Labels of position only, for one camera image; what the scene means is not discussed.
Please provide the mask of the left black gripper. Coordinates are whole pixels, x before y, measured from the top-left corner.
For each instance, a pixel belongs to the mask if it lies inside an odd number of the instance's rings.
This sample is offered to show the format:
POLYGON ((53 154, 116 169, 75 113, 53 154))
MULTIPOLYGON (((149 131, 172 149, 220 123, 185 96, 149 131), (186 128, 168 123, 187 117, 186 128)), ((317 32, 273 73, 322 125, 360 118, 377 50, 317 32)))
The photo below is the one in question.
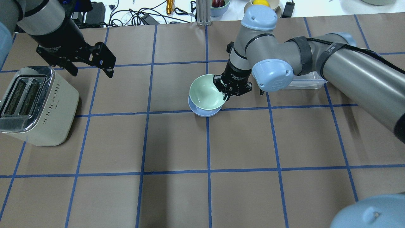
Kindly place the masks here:
POLYGON ((36 35, 37 54, 50 66, 59 66, 76 77, 74 62, 101 69, 112 78, 117 58, 103 42, 89 45, 78 28, 59 28, 46 35, 36 35))

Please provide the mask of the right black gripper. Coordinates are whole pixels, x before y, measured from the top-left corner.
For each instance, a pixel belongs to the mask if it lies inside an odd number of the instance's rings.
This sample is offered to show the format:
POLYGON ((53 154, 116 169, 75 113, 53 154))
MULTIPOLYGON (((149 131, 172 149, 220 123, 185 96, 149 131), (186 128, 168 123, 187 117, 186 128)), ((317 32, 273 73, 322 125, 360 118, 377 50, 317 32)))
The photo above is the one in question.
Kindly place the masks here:
POLYGON ((214 75, 213 83, 223 93, 223 100, 229 101, 231 96, 244 95, 252 90, 252 83, 248 81, 251 69, 239 69, 231 62, 227 62, 221 75, 214 75))

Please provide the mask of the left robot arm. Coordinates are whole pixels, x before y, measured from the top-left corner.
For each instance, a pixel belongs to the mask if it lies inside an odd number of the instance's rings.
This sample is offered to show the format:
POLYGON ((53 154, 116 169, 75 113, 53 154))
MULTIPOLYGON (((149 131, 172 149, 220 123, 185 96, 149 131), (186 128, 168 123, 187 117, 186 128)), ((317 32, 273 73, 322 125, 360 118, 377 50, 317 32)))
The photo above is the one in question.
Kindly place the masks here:
POLYGON ((113 77, 117 58, 103 42, 89 45, 57 0, 1 1, 1 66, 11 50, 16 26, 38 43, 36 52, 48 65, 76 76, 75 63, 82 62, 113 77))

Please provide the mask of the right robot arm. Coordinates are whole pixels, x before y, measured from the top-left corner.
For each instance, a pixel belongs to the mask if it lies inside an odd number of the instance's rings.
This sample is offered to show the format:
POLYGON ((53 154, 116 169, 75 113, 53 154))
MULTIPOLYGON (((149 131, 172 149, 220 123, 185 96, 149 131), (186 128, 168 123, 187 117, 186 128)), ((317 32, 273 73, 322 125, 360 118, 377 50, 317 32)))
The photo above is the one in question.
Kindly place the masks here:
POLYGON ((276 13, 250 6, 234 41, 227 45, 225 70, 214 75, 215 89, 240 96, 252 89, 252 74, 261 95, 287 87, 294 76, 316 72, 404 142, 404 71, 378 53, 358 48, 346 32, 294 37, 278 43, 276 13))

